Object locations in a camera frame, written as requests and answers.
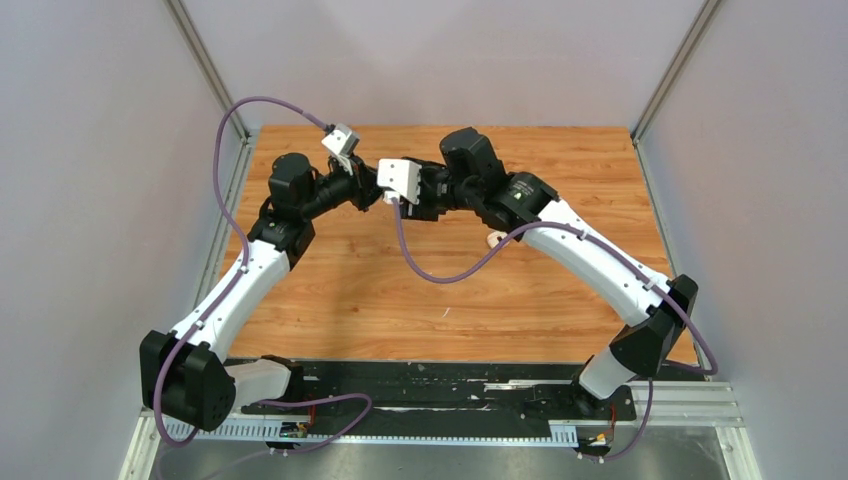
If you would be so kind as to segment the white earbud charging case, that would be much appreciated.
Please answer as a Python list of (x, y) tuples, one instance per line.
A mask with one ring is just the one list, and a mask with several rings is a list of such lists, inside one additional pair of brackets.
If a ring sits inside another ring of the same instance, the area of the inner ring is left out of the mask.
[(510, 239), (507, 237), (507, 234), (505, 232), (494, 231), (487, 236), (486, 242), (488, 247), (492, 251), (495, 251), (502, 249), (505, 245), (508, 245)]

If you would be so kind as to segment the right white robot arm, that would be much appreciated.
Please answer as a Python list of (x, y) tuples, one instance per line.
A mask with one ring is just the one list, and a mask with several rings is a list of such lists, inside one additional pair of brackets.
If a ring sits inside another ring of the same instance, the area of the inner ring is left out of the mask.
[(509, 172), (489, 138), (472, 127), (440, 143), (440, 163), (413, 158), (379, 163), (379, 184), (399, 220), (436, 221), (472, 211), (501, 233), (549, 256), (604, 299), (623, 323), (609, 345), (576, 375), (571, 403), (596, 417), (611, 395), (636, 377), (657, 373), (691, 325), (697, 283), (669, 278), (637, 261), (585, 222), (549, 184), (530, 172)]

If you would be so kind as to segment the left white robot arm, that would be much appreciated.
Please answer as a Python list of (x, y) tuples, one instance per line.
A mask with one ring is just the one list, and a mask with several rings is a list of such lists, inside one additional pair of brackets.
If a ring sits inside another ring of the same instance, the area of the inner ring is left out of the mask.
[(239, 332), (270, 290), (304, 256), (315, 237), (313, 221), (349, 202), (360, 211), (381, 196), (377, 170), (358, 156), (337, 159), (318, 172), (301, 153), (278, 157), (270, 194), (234, 264), (200, 304), (169, 332), (150, 331), (139, 348), (142, 402), (163, 417), (198, 430), (218, 428), (233, 411), (269, 400), (283, 413), (298, 411), (306, 386), (293, 362), (266, 355), (227, 365)]

